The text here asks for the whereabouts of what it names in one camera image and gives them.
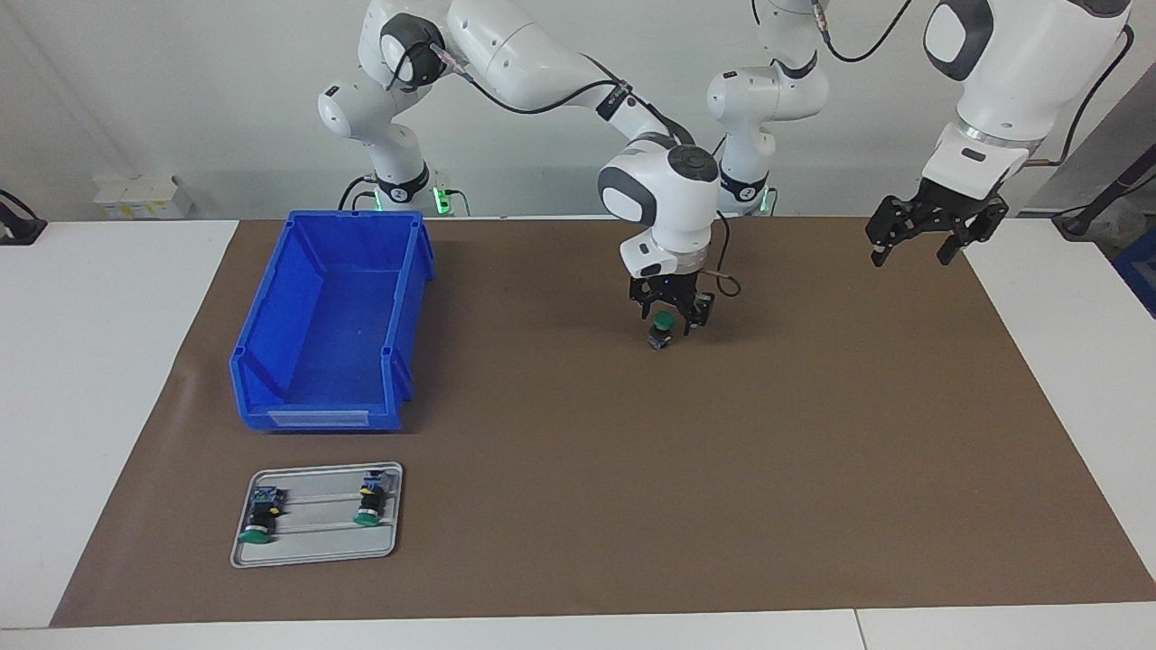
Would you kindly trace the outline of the black stand pole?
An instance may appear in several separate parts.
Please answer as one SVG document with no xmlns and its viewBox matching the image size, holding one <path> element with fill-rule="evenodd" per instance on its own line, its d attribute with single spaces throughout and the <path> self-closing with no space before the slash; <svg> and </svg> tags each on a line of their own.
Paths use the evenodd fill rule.
<svg viewBox="0 0 1156 650">
<path fill-rule="evenodd" d="M 1135 193 L 1139 189 L 1144 189 L 1149 180 L 1156 180 L 1156 143 L 1149 145 L 1131 167 L 1124 169 L 1124 172 L 1094 197 L 1094 200 L 1072 209 L 1059 210 L 1051 221 L 1066 239 L 1079 241 L 1085 237 L 1095 219 L 1101 217 L 1112 204 Z"/>
</svg>

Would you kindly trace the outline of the black clamp mount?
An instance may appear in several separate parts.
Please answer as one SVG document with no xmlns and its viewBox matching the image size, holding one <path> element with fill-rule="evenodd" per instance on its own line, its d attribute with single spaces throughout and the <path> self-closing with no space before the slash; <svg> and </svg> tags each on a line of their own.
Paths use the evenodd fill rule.
<svg viewBox="0 0 1156 650">
<path fill-rule="evenodd" d="M 47 226 L 17 195 L 0 189 L 0 246 L 32 246 Z"/>
</svg>

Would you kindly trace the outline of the brown table mat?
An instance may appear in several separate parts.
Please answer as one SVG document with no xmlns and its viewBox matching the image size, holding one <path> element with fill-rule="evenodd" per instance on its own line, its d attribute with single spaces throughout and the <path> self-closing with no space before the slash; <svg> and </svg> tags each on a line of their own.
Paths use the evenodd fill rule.
<svg viewBox="0 0 1156 650">
<path fill-rule="evenodd" d="M 310 618 L 1154 601 L 1011 333 L 941 237 L 739 219 L 739 300 L 647 344 L 612 221 L 429 226 L 401 433 L 251 431 L 228 359 L 281 226 L 245 222 L 52 616 Z M 239 571 L 258 470 L 401 461 L 388 557 Z"/>
</svg>

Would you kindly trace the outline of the blue plastic storage bin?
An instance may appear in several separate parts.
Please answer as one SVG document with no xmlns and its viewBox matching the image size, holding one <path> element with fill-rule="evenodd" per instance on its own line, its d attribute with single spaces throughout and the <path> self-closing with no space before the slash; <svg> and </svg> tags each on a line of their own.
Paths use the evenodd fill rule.
<svg viewBox="0 0 1156 650">
<path fill-rule="evenodd" d="M 258 433 L 399 433 L 433 248 L 417 210 L 292 210 L 228 370 Z"/>
</svg>

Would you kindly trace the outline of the grey metal tray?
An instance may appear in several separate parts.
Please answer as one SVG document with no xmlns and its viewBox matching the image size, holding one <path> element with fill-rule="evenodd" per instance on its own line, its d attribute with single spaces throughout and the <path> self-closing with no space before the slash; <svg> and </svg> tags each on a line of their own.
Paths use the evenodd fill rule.
<svg viewBox="0 0 1156 650">
<path fill-rule="evenodd" d="M 369 470 L 384 470 L 388 477 L 387 505 L 376 527 L 351 523 L 358 511 L 360 485 Z M 236 569 L 252 569 L 387 557 L 399 539 L 403 477 L 401 461 L 259 470 L 249 480 L 228 560 Z M 286 490 L 284 514 L 275 520 L 271 542 L 239 542 L 249 492 L 255 486 Z"/>
</svg>

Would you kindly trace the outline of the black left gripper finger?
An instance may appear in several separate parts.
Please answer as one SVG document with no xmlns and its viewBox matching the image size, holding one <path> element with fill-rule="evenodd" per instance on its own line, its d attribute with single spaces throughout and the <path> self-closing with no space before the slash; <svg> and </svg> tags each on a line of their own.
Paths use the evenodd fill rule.
<svg viewBox="0 0 1156 650">
<path fill-rule="evenodd" d="M 950 235 L 938 249 L 938 263 L 950 265 L 963 248 L 988 241 L 1008 214 L 1003 197 L 970 204 L 961 209 L 946 210 Z"/>
<path fill-rule="evenodd" d="M 892 248 L 921 232 L 920 207 L 919 201 L 901 200 L 896 195 L 887 195 L 881 200 L 870 221 L 864 227 L 864 234 L 872 243 L 870 260 L 876 268 L 883 267 Z"/>
</svg>

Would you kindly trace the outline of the blue crate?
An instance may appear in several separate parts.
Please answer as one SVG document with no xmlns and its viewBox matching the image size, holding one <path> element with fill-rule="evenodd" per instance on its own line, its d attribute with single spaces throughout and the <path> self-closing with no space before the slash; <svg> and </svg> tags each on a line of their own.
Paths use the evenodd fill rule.
<svg viewBox="0 0 1156 650">
<path fill-rule="evenodd" d="M 1156 320 L 1156 226 L 1116 254 L 1111 266 Z"/>
</svg>

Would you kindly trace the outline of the white cardboard box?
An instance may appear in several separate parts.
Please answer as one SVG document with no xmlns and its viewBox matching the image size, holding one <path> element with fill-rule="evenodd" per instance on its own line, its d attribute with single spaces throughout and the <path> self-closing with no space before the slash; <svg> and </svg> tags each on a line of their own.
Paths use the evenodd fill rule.
<svg viewBox="0 0 1156 650">
<path fill-rule="evenodd" d="M 138 178 L 99 173 L 92 180 L 92 204 L 103 217 L 186 219 L 193 210 L 190 194 L 173 173 L 144 173 Z"/>
</svg>

